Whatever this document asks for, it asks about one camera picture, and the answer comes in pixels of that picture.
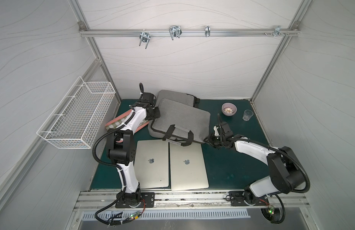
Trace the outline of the silver apple laptop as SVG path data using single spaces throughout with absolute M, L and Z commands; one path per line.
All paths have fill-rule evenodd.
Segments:
M 209 187 L 200 144 L 187 147 L 170 144 L 171 190 L 185 191 Z
M 163 140 L 137 142 L 134 170 L 141 189 L 169 186 L 168 148 Z

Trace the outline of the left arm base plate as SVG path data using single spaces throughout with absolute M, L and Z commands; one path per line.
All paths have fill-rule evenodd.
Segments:
M 153 192 L 136 192 L 136 193 L 121 193 L 117 194 L 117 203 L 115 208 L 153 208 L 155 193 Z

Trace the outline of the grey zippered laptop bag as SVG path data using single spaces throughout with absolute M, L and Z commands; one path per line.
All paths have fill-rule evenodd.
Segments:
M 180 92 L 169 91 L 169 90 L 161 90 L 158 93 L 155 105 L 159 106 L 160 102 L 163 99 L 169 99 L 195 108 L 198 108 L 198 104 L 200 103 L 200 99 L 191 94 L 180 93 Z

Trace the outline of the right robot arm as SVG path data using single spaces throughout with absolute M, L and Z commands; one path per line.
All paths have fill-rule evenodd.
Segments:
M 304 194 L 310 190 L 310 178 L 293 150 L 287 146 L 276 148 L 243 135 L 234 135 L 228 123 L 219 122 L 205 140 L 214 148 L 236 150 L 268 166 L 269 176 L 257 180 L 244 189 L 247 202 L 266 195 Z

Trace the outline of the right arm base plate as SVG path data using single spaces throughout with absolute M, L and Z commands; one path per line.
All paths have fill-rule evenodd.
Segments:
M 229 191 L 228 195 L 225 197 L 225 200 L 229 202 L 233 207 L 267 206 L 269 204 L 265 195 L 256 197 L 252 192 L 248 190 Z

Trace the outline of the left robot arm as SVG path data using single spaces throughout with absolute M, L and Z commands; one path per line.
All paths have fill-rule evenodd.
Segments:
M 141 93 L 137 102 L 131 105 L 129 114 L 114 130 L 114 136 L 108 136 L 107 157 L 116 166 L 122 191 L 121 199 L 129 206 L 136 207 L 141 201 L 140 183 L 134 170 L 136 156 L 136 141 L 134 134 L 144 120 L 159 117 L 159 109 L 155 106 L 155 96 L 152 93 Z

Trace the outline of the grey laptop sleeve bag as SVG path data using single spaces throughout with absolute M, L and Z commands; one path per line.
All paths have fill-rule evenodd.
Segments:
M 149 122 L 149 134 L 158 139 L 189 146 L 203 144 L 209 136 L 211 114 L 207 111 L 164 98 L 158 105 L 160 117 Z

